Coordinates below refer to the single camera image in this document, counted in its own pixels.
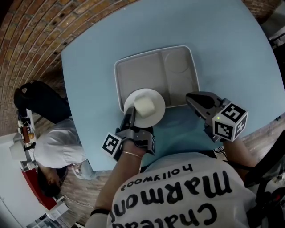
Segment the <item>dark hair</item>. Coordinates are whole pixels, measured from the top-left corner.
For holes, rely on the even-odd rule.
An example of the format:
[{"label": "dark hair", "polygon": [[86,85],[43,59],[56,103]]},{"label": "dark hair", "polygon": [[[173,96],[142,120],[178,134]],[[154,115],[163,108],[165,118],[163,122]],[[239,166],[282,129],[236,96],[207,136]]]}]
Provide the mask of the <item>dark hair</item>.
[{"label": "dark hair", "polygon": [[[61,169],[56,169],[56,170],[59,178],[63,182],[67,174],[67,167],[63,167]],[[40,168],[38,168],[37,170],[37,182],[39,184],[41,192],[45,196],[54,197],[61,192],[61,189],[56,184],[49,185],[45,175],[43,174]]]}]

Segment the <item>bracelet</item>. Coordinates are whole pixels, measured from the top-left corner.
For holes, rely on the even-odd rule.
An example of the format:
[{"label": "bracelet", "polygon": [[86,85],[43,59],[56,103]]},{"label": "bracelet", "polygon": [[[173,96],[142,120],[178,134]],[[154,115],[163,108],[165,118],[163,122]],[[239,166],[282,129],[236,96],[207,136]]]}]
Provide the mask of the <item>bracelet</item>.
[{"label": "bracelet", "polygon": [[138,156],[138,155],[135,155],[133,153],[130,153],[130,152],[127,152],[127,151],[123,151],[123,153],[126,153],[126,154],[130,154],[130,155],[133,155],[133,156],[136,156],[138,158],[140,158],[142,160],[142,157]]}]

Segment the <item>brick wall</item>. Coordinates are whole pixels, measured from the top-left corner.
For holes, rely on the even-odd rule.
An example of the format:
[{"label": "brick wall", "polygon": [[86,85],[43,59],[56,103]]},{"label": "brick wall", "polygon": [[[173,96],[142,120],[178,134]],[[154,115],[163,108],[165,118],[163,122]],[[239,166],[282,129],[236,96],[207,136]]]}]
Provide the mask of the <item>brick wall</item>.
[{"label": "brick wall", "polygon": [[[16,88],[41,80],[64,95],[61,51],[94,23],[135,1],[14,0],[0,27],[0,135],[16,131]],[[281,0],[243,2],[264,22]]]}]

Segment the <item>table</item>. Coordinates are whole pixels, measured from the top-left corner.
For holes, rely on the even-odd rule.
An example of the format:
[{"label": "table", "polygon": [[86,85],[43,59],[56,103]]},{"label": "table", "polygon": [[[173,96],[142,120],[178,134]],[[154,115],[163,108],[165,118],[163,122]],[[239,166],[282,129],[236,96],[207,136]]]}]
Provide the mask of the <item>table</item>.
[{"label": "table", "polygon": [[[242,136],[285,112],[280,71],[260,26],[240,0],[141,0],[93,25],[62,52],[66,91],[81,143],[94,170],[115,161],[101,151],[107,132],[120,126],[114,63],[148,50],[186,45],[200,90],[249,111]],[[213,149],[204,122],[187,107],[167,109],[155,126],[156,156]]]}]

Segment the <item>hand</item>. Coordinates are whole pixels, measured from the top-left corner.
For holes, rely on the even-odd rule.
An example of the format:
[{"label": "hand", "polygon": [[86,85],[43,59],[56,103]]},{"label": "hand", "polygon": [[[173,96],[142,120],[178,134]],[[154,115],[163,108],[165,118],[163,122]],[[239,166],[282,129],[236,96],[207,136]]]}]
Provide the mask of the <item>hand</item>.
[{"label": "hand", "polygon": [[146,150],[140,147],[137,147],[133,141],[127,140],[123,143],[123,151],[133,153],[140,157],[143,157],[146,154]]}]

